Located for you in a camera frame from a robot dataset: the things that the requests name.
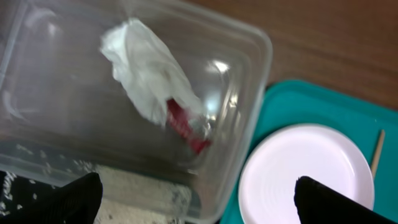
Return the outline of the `teal plastic tray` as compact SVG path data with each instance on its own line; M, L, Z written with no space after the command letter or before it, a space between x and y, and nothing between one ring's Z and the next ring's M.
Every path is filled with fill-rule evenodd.
M369 168L380 130L384 145L374 182L374 212L397 220L397 112L297 80L273 85L262 104L249 156L272 133L292 125L318 124L333 128L358 146ZM244 223L238 202L239 181L221 218Z

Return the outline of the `white napkin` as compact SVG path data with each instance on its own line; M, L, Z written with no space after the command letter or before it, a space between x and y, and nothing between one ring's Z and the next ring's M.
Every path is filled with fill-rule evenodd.
M204 107L169 48L132 17L101 36L99 51L112 63L119 82L138 113L159 126L167 122L168 100L194 115Z

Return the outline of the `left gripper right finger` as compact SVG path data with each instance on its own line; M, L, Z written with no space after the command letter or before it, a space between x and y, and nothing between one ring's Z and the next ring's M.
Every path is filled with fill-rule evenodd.
M395 224L308 176L296 181L294 204L301 224Z

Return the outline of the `black rectangular tray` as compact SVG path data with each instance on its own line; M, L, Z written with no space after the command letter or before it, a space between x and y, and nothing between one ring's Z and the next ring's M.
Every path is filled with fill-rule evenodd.
M1 217L28 207L58 187L1 171Z

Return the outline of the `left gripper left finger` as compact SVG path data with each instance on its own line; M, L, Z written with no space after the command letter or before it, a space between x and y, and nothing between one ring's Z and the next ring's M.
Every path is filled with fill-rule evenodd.
M100 176L92 172L2 217L1 224L93 224L102 198Z

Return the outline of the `left wooden chopstick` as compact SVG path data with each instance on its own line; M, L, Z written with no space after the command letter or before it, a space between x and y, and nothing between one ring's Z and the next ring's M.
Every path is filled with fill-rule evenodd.
M373 179L375 179L376 174L377 174L377 168L379 165L379 160L380 160L382 148L384 145L385 135L386 135L385 130L383 130L383 129L380 130L376 148L374 150L373 159L372 159L371 166L370 166Z

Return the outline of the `clear plastic bin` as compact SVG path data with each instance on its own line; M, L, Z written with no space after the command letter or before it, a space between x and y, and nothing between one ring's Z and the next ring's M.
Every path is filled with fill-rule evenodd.
M205 107L200 154L139 115L100 38L131 17L167 45ZM272 61L260 29L184 1L2 1L1 142L51 147L192 191L181 220L214 223L248 153Z

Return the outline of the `spilled white rice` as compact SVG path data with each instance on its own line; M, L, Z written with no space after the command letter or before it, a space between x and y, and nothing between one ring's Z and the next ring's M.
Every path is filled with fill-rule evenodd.
M1 171L63 187L90 172L103 184L103 202L95 223L181 223L192 191L143 175L97 164L76 155L31 144L3 141Z

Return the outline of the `pink plate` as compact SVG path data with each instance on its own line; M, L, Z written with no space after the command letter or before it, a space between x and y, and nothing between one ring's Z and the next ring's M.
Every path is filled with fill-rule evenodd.
M272 133L249 156L238 188L243 222L299 223L294 193L301 176L374 207L373 176L358 146L333 128L298 124Z

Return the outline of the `red snack wrapper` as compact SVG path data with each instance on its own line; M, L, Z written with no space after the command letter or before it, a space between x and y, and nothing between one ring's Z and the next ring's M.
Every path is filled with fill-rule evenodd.
M199 116L183 109L174 99L167 100L167 123L181 136L195 154L211 145L210 138L203 132L204 124L198 124Z

